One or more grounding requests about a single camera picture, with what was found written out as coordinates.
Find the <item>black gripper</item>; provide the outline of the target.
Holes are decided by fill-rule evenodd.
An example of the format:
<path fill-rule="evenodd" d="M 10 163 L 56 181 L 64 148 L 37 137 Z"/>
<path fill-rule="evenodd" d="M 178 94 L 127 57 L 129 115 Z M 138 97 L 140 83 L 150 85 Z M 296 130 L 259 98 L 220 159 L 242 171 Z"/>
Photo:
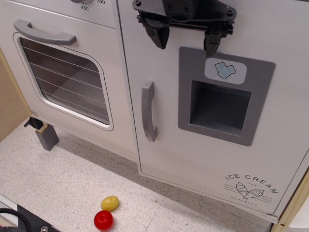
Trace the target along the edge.
<path fill-rule="evenodd" d="M 202 30 L 207 57 L 216 53 L 222 37 L 233 33 L 237 16 L 235 8 L 219 0 L 134 0 L 132 6 L 157 47 L 166 48 L 170 27 Z"/>

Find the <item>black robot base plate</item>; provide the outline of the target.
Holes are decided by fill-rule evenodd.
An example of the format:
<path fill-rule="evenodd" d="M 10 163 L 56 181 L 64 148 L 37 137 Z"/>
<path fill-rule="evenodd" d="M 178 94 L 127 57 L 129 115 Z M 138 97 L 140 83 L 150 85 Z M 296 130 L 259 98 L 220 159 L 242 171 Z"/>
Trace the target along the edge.
<path fill-rule="evenodd" d="M 20 205 L 17 205 L 17 211 L 28 221 L 32 232 L 59 232 L 59 230 L 40 217 L 31 213 Z"/>

